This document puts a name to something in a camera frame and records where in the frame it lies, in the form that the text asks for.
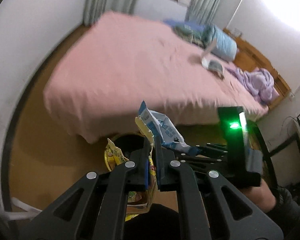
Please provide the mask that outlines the right hand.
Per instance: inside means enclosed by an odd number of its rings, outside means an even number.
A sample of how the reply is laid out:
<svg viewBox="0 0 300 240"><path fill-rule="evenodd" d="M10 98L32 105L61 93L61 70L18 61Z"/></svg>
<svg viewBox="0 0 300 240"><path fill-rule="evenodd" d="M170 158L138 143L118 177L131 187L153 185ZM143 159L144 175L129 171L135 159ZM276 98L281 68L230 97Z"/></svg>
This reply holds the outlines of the right hand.
<svg viewBox="0 0 300 240"><path fill-rule="evenodd" d="M240 191L264 213L268 213L276 205L276 198L264 179L261 179L259 187L249 187Z"/></svg>

